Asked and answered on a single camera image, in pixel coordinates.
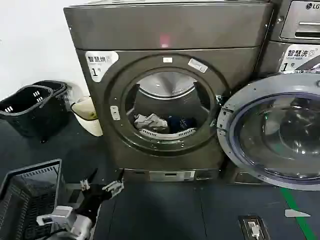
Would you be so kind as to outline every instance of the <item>floor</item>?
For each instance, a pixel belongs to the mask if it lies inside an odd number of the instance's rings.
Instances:
[[[103,138],[87,133],[70,116],[70,122],[47,143],[19,136],[0,121],[0,181],[9,170],[52,159],[62,159],[67,183],[78,183],[95,168],[94,180],[107,184],[116,178]],[[320,192],[291,191],[298,209],[311,215],[307,224],[320,239]],[[306,239],[288,208],[280,188],[221,184],[217,182],[126,183],[116,198],[104,202],[95,240],[175,239],[242,240],[238,216],[259,215],[272,240]]]

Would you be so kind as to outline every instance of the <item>laundry in drum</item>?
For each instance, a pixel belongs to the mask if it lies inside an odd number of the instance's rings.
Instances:
[[[170,134],[176,134],[190,128],[197,127],[197,120],[194,117],[185,118],[180,116],[169,116],[166,119]]]
[[[137,129],[148,129],[161,134],[167,134],[169,132],[167,121],[158,117],[154,113],[148,117],[141,114],[136,115],[134,126]]]

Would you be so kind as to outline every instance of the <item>sticker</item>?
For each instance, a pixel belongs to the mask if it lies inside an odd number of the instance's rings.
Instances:
[[[306,64],[320,55],[319,45],[293,44],[286,50],[278,72],[311,70],[319,62]]]
[[[188,65],[190,67],[193,67],[194,69],[197,69],[198,71],[202,72],[203,74],[207,71],[208,67],[201,62],[191,58],[188,62]]]
[[[163,58],[162,58],[162,61],[163,61],[164,63],[170,63],[170,64],[172,64],[173,58],[172,58],[172,57],[163,57]]]
[[[113,120],[119,121],[121,119],[118,106],[116,105],[110,106],[110,112]]]
[[[115,51],[87,51],[85,59],[92,80],[99,83],[108,69],[119,60],[119,55]]]

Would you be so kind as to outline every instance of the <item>white wall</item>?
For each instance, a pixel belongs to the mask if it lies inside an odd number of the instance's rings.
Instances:
[[[59,80],[88,95],[63,7],[89,0],[7,0],[0,5],[0,100],[22,86]]]

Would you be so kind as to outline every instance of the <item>white bucket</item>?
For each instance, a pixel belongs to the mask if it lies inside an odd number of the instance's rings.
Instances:
[[[103,135],[96,109],[91,97],[80,100],[71,105],[71,110],[80,125],[96,137]]]

